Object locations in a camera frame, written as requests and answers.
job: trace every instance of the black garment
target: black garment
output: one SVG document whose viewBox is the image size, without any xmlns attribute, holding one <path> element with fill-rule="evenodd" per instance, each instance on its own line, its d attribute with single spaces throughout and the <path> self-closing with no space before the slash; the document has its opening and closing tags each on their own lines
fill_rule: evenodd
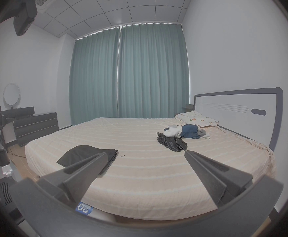
<svg viewBox="0 0 288 237">
<path fill-rule="evenodd" d="M 85 160 L 90 156 L 105 152 L 108 155 L 108 163 L 99 173 L 101 175 L 109 168 L 111 162 L 115 160 L 117 151 L 118 150 L 115 149 L 100 149 L 92 146 L 76 146 L 67 151 L 56 163 L 63 167 L 67 167 L 81 160 Z"/>
<path fill-rule="evenodd" d="M 188 145 L 177 137 L 166 137 L 163 133 L 159 132 L 157 132 L 157 135 L 157 141 L 172 151 L 180 152 L 188 148 Z"/>
</svg>

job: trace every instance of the mattress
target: mattress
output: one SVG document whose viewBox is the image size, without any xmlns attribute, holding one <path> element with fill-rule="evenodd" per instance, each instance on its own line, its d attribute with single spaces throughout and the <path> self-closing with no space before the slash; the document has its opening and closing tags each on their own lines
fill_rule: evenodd
<svg viewBox="0 0 288 237">
<path fill-rule="evenodd" d="M 157 142 L 156 132 L 175 118 L 97 118 L 28 143 L 29 167 L 44 176 L 63 167 L 57 164 L 77 145 L 117 149 L 108 170 L 90 185 L 82 202 L 102 211 L 135 219 L 175 220 L 216 209 L 209 193 L 184 157 Z M 218 127 L 207 127 L 210 139 L 183 140 L 196 151 L 231 167 L 275 176 L 273 152 L 265 145 Z"/>
</svg>

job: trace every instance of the floor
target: floor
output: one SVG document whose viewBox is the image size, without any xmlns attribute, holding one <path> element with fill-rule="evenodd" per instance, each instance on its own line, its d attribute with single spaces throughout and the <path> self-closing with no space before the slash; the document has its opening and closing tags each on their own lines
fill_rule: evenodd
<svg viewBox="0 0 288 237">
<path fill-rule="evenodd" d="M 18 168 L 21 176 L 23 178 L 31 178 L 33 181 L 37 181 L 39 180 L 39 176 L 36 175 L 28 166 L 27 160 L 26 160 L 26 156 L 25 156 L 25 147 L 19 147 L 19 145 L 13 145 L 11 147 L 8 148 L 8 156 L 9 158 L 13 161 L 13 163 L 16 165 L 16 167 Z M 125 217 L 121 217 L 121 216 L 116 216 L 116 220 L 119 223 L 125 223 L 128 225 L 138 225 L 138 224 L 145 224 L 145 225 L 155 225 L 155 224 L 169 224 L 171 222 L 167 221 L 167 222 L 152 222 L 149 220 L 137 220 L 137 219 L 130 219 L 130 218 L 125 218 Z M 259 233 L 261 231 L 263 231 L 263 229 L 271 222 L 270 218 L 268 217 L 265 222 L 259 227 L 259 229 L 252 235 L 252 237 L 254 236 L 258 236 Z"/>
</svg>

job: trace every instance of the mirror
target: mirror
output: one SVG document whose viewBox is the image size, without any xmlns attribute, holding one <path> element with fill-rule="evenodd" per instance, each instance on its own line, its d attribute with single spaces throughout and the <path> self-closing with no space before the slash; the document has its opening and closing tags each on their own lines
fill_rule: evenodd
<svg viewBox="0 0 288 237">
<path fill-rule="evenodd" d="M 4 89 L 4 102 L 9 106 L 15 105 L 20 99 L 20 89 L 15 83 L 8 84 Z"/>
</svg>

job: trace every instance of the white headboard panel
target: white headboard panel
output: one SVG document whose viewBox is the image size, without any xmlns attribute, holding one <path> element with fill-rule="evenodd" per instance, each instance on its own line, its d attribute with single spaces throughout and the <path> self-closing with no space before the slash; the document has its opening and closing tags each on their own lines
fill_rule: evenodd
<svg viewBox="0 0 288 237">
<path fill-rule="evenodd" d="M 281 88 L 248 89 L 195 95 L 194 108 L 219 126 L 274 150 L 280 132 Z"/>
</svg>

